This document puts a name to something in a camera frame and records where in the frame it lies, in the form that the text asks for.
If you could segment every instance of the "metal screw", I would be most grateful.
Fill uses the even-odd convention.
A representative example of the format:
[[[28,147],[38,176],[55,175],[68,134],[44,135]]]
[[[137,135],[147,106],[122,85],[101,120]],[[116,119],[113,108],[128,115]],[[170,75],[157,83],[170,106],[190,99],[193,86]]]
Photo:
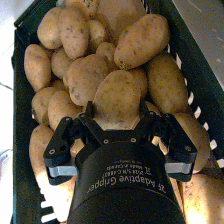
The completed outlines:
[[[50,152],[49,152],[49,154],[51,154],[51,155],[54,154],[54,153],[55,153],[55,149],[51,149]]]
[[[190,148],[188,145],[185,146],[185,149],[186,149],[188,152],[191,151],[191,148]]]
[[[109,140],[108,139],[104,139],[103,143],[104,144],[108,144],[109,143]]]
[[[136,138],[131,138],[131,142],[136,142]]]

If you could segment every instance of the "potato skin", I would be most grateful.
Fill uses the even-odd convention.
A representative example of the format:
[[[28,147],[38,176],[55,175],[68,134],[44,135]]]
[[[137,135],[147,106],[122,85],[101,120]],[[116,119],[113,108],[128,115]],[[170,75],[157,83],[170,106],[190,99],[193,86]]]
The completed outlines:
[[[112,43],[102,42],[96,49],[96,54],[104,57],[107,62],[109,72],[119,70],[114,62],[115,46]]]
[[[59,78],[63,79],[64,74],[68,70],[72,60],[65,53],[64,48],[56,50],[51,58],[52,72]]]
[[[50,86],[56,88],[57,90],[68,91],[68,89],[66,89],[63,81],[61,81],[61,80],[54,80]]]
[[[70,81],[69,80],[71,79],[71,82],[72,82],[73,73],[81,65],[82,59],[83,58],[77,58],[76,60],[74,60],[72,62],[72,64],[69,66],[69,68],[67,69],[66,73],[64,74],[63,82],[64,82],[64,85],[65,85],[65,88],[69,89],[69,86],[70,86]]]
[[[208,133],[204,127],[189,114],[176,113],[174,116],[198,150],[193,170],[193,173],[198,173],[206,165],[210,156],[211,148]]]
[[[39,45],[31,44],[26,48],[24,70],[35,92],[49,86],[51,63],[47,53]]]
[[[108,30],[110,42],[117,46],[120,33],[146,15],[140,0],[99,0],[95,19]]]
[[[121,70],[111,72],[100,84],[93,104],[101,128],[132,129],[140,104],[140,90],[133,75]]]
[[[49,125],[48,104],[51,97],[57,91],[54,87],[47,87],[38,91],[31,102],[35,120],[39,124]]]
[[[104,58],[96,54],[83,58],[80,66],[68,75],[72,101],[79,106],[93,101],[98,86],[107,75],[108,67]]]
[[[66,7],[59,17],[60,38],[71,59],[82,57],[88,49],[89,28],[76,7]]]
[[[62,8],[60,7],[50,9],[37,29],[40,42],[48,49],[56,49],[62,46],[58,25],[61,11]]]
[[[81,107],[75,105],[69,94],[65,91],[57,91],[50,99],[48,105],[48,117],[50,127],[55,130],[63,117],[75,117],[81,113]]]
[[[162,113],[186,111],[184,77],[170,54],[162,52],[147,64],[147,78],[149,94]]]
[[[50,128],[44,125],[37,126],[31,135],[29,155],[38,186],[46,201],[53,207],[56,218],[62,222],[68,218],[76,176],[57,186],[49,184],[43,154],[52,136],[53,131]]]
[[[65,5],[75,6],[84,15],[86,20],[93,18],[98,9],[98,0],[66,0]]]
[[[136,68],[160,53],[169,40],[166,18],[147,14],[122,32],[114,53],[114,61],[120,69]]]
[[[43,190],[49,184],[43,154],[53,134],[49,127],[39,125],[33,130],[30,137],[30,161],[38,186]]]
[[[91,53],[96,53],[97,47],[102,43],[107,41],[107,31],[104,26],[97,20],[89,20],[87,22],[89,27],[89,51]]]
[[[140,87],[141,100],[145,99],[148,92],[148,80],[144,69],[138,67],[130,69],[128,70],[128,72],[130,72],[134,76],[136,84]]]
[[[186,224],[224,223],[224,182],[196,174],[181,183]]]

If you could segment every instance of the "black crate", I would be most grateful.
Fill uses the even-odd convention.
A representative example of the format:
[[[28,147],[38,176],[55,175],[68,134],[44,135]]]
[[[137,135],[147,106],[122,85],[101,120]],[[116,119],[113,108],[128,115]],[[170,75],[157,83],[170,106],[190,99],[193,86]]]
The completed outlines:
[[[179,15],[172,0],[143,1],[147,11],[164,15],[170,25],[170,53],[181,60],[181,70],[187,81],[191,108],[198,108],[199,122],[207,122],[210,140],[216,142],[213,154],[224,158],[224,94],[197,43]],[[14,67],[14,162],[13,162],[13,223],[41,223],[41,217],[52,213],[42,209],[43,195],[37,186],[29,160],[29,139],[37,123],[32,119],[31,100],[34,91],[24,72],[24,52],[31,43],[38,43],[37,27],[43,16],[56,5],[56,0],[35,1],[15,22]]]

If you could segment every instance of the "crate slot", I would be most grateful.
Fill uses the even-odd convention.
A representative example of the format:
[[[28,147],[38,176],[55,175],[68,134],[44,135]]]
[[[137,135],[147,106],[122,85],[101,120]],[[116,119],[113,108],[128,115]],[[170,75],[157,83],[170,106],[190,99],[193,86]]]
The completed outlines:
[[[42,216],[41,217],[41,222],[46,223],[46,222],[52,221],[54,219],[56,219],[56,215],[55,215],[55,213],[51,213],[49,215]]]
[[[224,168],[224,159],[217,160],[217,163],[218,163],[220,168]]]
[[[184,83],[187,86],[187,79],[186,78],[184,78]]]
[[[178,65],[179,69],[181,69],[182,61],[180,60],[180,57],[179,57],[178,54],[177,54],[177,57],[176,57],[176,63],[177,63],[177,65]]]
[[[213,139],[211,142],[210,142],[210,146],[211,146],[211,149],[214,150],[217,148],[217,143],[215,141],[215,139]]]
[[[145,4],[145,11],[148,14],[148,12],[149,12],[149,6],[148,6],[148,4]]]
[[[43,189],[40,189],[40,193],[41,193],[41,194],[44,194],[44,191],[43,191]]]
[[[167,45],[167,52],[170,53],[170,45]]]
[[[190,96],[188,98],[188,104],[191,105],[193,103],[193,101],[194,101],[194,93],[191,92],[190,93]]]
[[[42,201],[41,204],[40,204],[40,207],[41,208],[48,208],[48,207],[51,207],[51,205],[47,201]]]
[[[198,119],[201,115],[201,108],[198,106],[196,111],[194,112],[194,116],[196,119]]]
[[[208,123],[207,122],[204,123],[203,127],[205,128],[206,131],[208,131],[209,126],[208,126]]]

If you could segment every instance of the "potato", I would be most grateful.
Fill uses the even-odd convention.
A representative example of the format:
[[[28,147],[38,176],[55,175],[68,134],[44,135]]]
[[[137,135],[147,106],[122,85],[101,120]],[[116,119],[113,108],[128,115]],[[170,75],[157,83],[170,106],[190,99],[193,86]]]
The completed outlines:
[[[119,70],[119,68],[114,62],[114,51],[115,46],[112,43],[107,42],[101,43],[96,49],[96,54],[106,59],[109,72]]]
[[[43,17],[37,29],[37,36],[40,42],[48,49],[56,49],[62,46],[59,34],[59,16],[62,8],[50,9]]]
[[[114,61],[120,69],[136,68],[160,53],[169,40],[166,18],[147,14],[123,31],[114,53]]]
[[[51,81],[51,63],[46,52],[36,44],[26,48],[24,57],[26,77],[35,92],[47,87]]]
[[[140,87],[141,100],[145,99],[148,91],[148,81],[145,71],[143,68],[139,67],[130,69],[128,72],[134,76],[136,84]]]
[[[83,13],[86,20],[94,17],[98,8],[98,0],[66,0],[66,6],[75,6]]]
[[[174,191],[174,194],[176,196],[177,202],[180,206],[180,209],[181,209],[182,212],[184,212],[183,201],[182,201],[182,198],[181,198],[179,187],[177,185],[177,181],[173,178],[169,178],[169,179],[170,179],[171,185],[173,187],[173,191]]]
[[[108,30],[110,40],[117,45],[120,33],[146,14],[141,0],[99,0],[94,19]]]
[[[53,211],[59,222],[66,221],[74,194],[76,176],[71,180],[57,185],[48,185],[44,192],[47,202],[53,207]]]
[[[48,117],[50,127],[55,130],[63,117],[75,117],[81,113],[81,107],[75,105],[69,94],[65,91],[57,91],[50,99],[48,105]]]
[[[43,154],[52,136],[53,131],[50,128],[44,125],[37,126],[31,135],[29,154],[38,186],[46,201],[53,207],[56,218],[62,222],[68,218],[76,176],[57,186],[49,184]]]
[[[39,124],[49,125],[48,104],[51,97],[57,91],[54,87],[47,87],[38,91],[32,99],[32,110],[35,120]]]
[[[196,174],[190,182],[181,183],[187,224],[224,223],[224,182]]]
[[[40,45],[40,46],[42,47],[42,49],[47,53],[49,59],[51,60],[52,55],[53,55],[53,53],[54,53],[54,50],[52,50],[52,49],[47,49],[42,43],[40,43],[39,45]]]
[[[174,116],[198,150],[193,170],[193,173],[198,173],[205,166],[210,156],[211,148],[208,133],[204,127],[189,114],[176,113]]]
[[[205,174],[206,176],[213,177],[215,179],[224,179],[222,170],[220,169],[212,151],[210,152],[210,158],[208,159],[203,169],[200,171],[200,174]]]
[[[53,134],[53,131],[49,127],[39,125],[33,130],[30,137],[29,156],[31,166],[37,184],[43,191],[49,185],[43,154]]]
[[[66,88],[69,88],[70,85],[70,76],[72,76],[74,70],[76,70],[80,65],[83,58],[77,58],[72,62],[72,64],[68,67],[67,71],[63,76],[63,82]]]
[[[76,7],[66,7],[59,17],[60,38],[71,59],[82,57],[88,49],[89,28]]]
[[[82,59],[77,69],[69,68],[69,93],[72,101],[85,106],[93,101],[97,88],[108,75],[107,63],[99,55],[92,54]]]
[[[89,20],[87,22],[89,27],[89,51],[90,53],[96,53],[97,47],[107,41],[107,32],[103,25],[97,20]]]
[[[52,72],[59,78],[63,79],[64,74],[71,65],[72,60],[65,53],[64,48],[60,48],[54,52],[51,58]]]
[[[55,87],[57,90],[63,90],[63,91],[67,91],[64,83],[61,81],[61,80],[54,80],[52,83],[51,83],[51,86],[52,87]]]
[[[132,74],[111,72],[100,84],[94,101],[95,120],[102,129],[131,129],[139,114],[140,90]]]
[[[184,77],[169,53],[162,52],[147,64],[149,94],[162,113],[185,112],[188,107]]]

